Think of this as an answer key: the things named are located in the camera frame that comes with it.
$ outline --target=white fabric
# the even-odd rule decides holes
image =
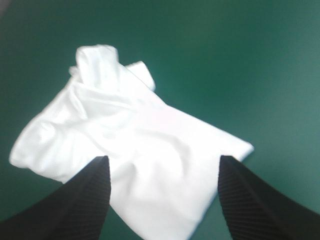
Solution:
[[[111,46],[80,47],[76,61],[10,162],[65,183],[107,155],[110,204],[128,226],[146,240],[188,239],[216,193],[220,156],[242,160],[252,145],[166,105],[146,66],[122,66]]]

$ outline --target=black ribbed pad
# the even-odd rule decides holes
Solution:
[[[234,240],[320,240],[320,215],[292,201],[232,156],[221,156],[218,195]]]
[[[0,223],[1,240],[97,240],[110,199],[107,156],[27,210]]]

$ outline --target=green table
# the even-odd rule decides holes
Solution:
[[[95,44],[144,61],[167,104],[252,143],[245,165],[320,213],[320,1],[16,0],[0,20],[0,220],[61,185],[9,153]],[[110,209],[100,239],[140,238]],[[218,198],[191,239],[231,239]]]

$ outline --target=fabric fold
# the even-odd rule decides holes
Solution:
[[[110,204],[146,240],[188,239],[217,192],[219,159],[251,144],[165,104],[143,63],[107,45],[77,50],[64,89],[24,128],[10,162],[65,183],[108,155]]]

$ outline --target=white t-shirt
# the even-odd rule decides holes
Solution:
[[[110,163],[110,205],[146,240],[186,240],[217,191],[219,159],[251,144],[165,104],[142,62],[123,66],[108,45],[83,46],[52,102],[10,154],[20,168],[65,183],[96,156]]]

